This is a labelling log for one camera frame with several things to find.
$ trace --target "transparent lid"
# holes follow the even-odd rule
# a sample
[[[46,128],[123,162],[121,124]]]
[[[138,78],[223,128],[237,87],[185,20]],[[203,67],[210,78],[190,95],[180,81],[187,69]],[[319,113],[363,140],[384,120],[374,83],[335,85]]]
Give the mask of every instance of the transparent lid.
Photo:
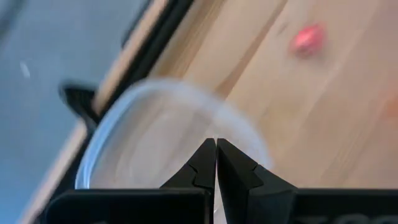
[[[264,140],[222,100],[175,80],[140,82],[120,97],[99,124],[75,187],[160,187],[206,138],[225,138],[262,166],[271,164]],[[215,194],[217,210],[221,206],[218,183]]]

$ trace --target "blurry object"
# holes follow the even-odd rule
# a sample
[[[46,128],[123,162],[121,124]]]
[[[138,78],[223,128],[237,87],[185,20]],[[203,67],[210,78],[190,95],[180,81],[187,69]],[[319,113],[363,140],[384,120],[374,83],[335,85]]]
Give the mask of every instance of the blurry object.
[[[398,118],[398,95],[395,94],[390,97],[384,106],[383,117],[385,118]]]
[[[65,94],[76,96],[71,91],[76,88],[68,86],[66,90]],[[86,100],[65,98],[73,108],[79,108],[74,111],[82,113],[83,119],[88,117],[82,112],[86,106],[77,106]],[[124,92],[95,129],[75,188],[158,188],[181,169],[206,138],[228,139],[270,168],[264,140],[244,116],[222,100],[184,82],[140,82]],[[215,211],[221,207],[216,184]],[[215,219],[219,218],[223,215],[218,212]]]
[[[324,35],[320,25],[308,26],[294,37],[291,48],[299,56],[312,55],[322,48]]]

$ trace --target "red blob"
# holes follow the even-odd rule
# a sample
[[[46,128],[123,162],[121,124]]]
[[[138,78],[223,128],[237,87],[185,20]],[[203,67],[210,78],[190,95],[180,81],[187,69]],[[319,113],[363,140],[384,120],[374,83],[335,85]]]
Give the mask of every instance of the red blob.
[[[319,25],[308,26],[294,37],[291,48],[296,54],[312,55],[322,48],[323,39],[323,29]]]

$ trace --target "wooden surface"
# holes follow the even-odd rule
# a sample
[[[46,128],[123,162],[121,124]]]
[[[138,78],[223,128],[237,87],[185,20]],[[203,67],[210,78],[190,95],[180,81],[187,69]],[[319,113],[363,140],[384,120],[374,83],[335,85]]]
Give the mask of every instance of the wooden surface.
[[[397,12],[395,0],[196,2],[152,74],[239,108],[297,186],[396,188]],[[290,41],[315,23],[325,48],[297,58]]]

